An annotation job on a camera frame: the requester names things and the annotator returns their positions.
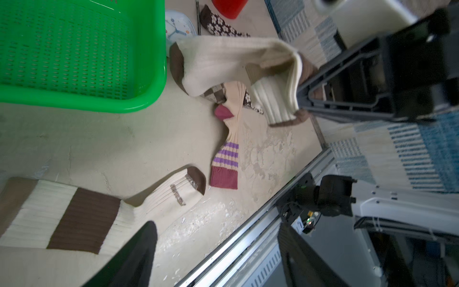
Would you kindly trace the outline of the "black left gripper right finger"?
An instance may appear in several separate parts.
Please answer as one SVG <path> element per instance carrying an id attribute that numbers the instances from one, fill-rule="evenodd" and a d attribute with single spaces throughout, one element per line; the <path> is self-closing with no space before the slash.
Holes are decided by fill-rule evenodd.
<path id="1" fill-rule="evenodd" d="M 282 222 L 277 235 L 286 284 L 289 287 L 346 287 L 289 224 Z"/>

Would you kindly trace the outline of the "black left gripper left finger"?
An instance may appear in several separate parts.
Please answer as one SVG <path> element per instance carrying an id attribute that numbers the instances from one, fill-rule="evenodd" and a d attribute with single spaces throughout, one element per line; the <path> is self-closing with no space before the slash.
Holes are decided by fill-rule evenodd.
<path id="1" fill-rule="evenodd" d="M 158 234 L 154 222 L 145 223 L 116 255 L 84 285 L 86 287 L 147 287 Z"/>

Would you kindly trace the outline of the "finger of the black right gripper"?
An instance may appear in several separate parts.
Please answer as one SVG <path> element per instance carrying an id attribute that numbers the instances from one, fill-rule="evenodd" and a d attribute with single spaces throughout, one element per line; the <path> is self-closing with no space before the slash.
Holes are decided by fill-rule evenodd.
<path id="1" fill-rule="evenodd" d="M 394 121 L 396 119 L 393 107 L 389 102 L 358 104 L 299 100 L 298 106 L 316 117 L 336 122 Z"/>
<path id="2" fill-rule="evenodd" d="M 385 104 L 383 37 L 343 51 L 300 85 L 299 104 Z"/>

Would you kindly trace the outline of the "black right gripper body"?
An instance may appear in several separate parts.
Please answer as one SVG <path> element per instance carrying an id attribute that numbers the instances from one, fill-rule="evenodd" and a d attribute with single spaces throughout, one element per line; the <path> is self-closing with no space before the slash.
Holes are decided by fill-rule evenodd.
<path id="1" fill-rule="evenodd" d="M 443 7 L 395 33 L 381 33 L 390 111 L 414 122 L 459 105 L 459 9 Z"/>

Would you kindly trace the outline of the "cream brown striped sock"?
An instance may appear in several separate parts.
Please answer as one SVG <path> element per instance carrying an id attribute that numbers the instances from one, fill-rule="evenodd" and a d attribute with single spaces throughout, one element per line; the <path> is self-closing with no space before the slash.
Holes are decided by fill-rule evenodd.
<path id="1" fill-rule="evenodd" d="M 280 39 L 198 36 L 178 40 L 169 57 L 175 83 L 191 97 L 236 81 L 245 85 L 271 127 L 295 126 L 310 116 L 296 93 L 318 70 Z"/>
<path id="2" fill-rule="evenodd" d="M 149 221 L 167 229 L 203 198 L 206 183 L 191 166 L 134 206 L 81 187 L 11 178 L 1 192 L 1 246 L 114 255 Z"/>

